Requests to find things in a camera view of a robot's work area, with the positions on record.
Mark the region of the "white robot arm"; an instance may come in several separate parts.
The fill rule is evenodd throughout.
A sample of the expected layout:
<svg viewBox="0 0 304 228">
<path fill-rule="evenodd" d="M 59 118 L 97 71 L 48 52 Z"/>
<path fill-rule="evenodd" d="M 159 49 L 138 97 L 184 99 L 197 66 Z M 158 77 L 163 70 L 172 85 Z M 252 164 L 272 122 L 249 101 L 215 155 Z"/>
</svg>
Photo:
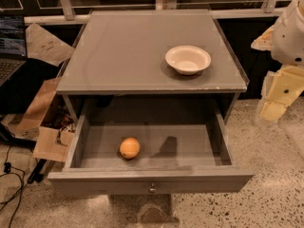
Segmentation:
<svg viewBox="0 0 304 228">
<path fill-rule="evenodd" d="M 260 119 L 277 122 L 304 91 L 304 0 L 292 0 L 251 48 L 269 50 L 281 63 L 281 69 L 264 79 L 258 113 Z"/>
</svg>

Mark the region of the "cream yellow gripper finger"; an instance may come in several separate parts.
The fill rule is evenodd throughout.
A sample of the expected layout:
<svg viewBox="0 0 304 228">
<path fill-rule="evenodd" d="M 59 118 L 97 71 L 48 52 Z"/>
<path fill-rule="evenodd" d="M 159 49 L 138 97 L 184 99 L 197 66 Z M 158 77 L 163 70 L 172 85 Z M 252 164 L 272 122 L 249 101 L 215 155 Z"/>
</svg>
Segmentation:
<svg viewBox="0 0 304 228">
<path fill-rule="evenodd" d="M 303 66 L 283 65 L 277 72 L 269 71 L 261 91 L 258 117 L 264 121 L 277 122 L 303 91 Z"/>
</svg>

